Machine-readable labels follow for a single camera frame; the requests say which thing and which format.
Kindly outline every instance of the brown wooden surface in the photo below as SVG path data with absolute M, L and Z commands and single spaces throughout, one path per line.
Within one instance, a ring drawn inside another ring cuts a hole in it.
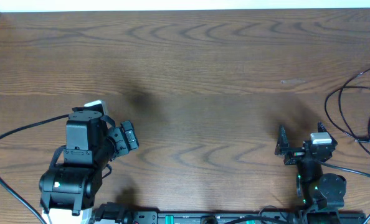
M 370 173 L 370 157 L 323 110 L 369 65 L 370 9 L 3 14 L 0 134 L 103 99 L 141 146 L 112 162 L 97 205 L 292 208 L 302 201 L 296 168 L 273 155 L 279 124 L 301 144 L 322 120 L 339 141 L 330 162 Z M 343 104 L 364 132 L 370 93 Z M 330 113 L 339 121 L 334 101 Z M 38 207 L 39 178 L 64 143 L 63 120 L 10 136 L 0 175 Z M 324 171 L 347 178 L 345 210 L 370 212 L 370 179 Z M 37 220 L 0 187 L 0 223 Z

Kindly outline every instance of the wooden table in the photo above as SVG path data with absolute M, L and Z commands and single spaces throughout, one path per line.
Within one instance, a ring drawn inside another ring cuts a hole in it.
M 295 146 L 321 120 L 329 161 L 370 173 L 370 157 L 329 124 L 325 96 L 370 66 L 370 9 L 3 14 L 0 134 L 96 99 L 132 120 L 136 152 L 111 163 L 96 205 L 259 210 L 302 203 L 296 167 L 273 154 L 279 124 Z M 360 79 L 370 86 L 370 75 Z M 370 93 L 348 91 L 366 132 Z M 336 101 L 330 113 L 340 122 Z M 65 121 L 0 142 L 0 175 L 33 206 Z M 347 178 L 345 210 L 370 212 L 370 179 Z M 37 223 L 0 186 L 0 223 Z

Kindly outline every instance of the white background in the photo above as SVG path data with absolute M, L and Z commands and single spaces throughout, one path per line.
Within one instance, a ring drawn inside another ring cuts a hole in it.
M 0 0 L 0 12 L 370 7 L 370 0 Z

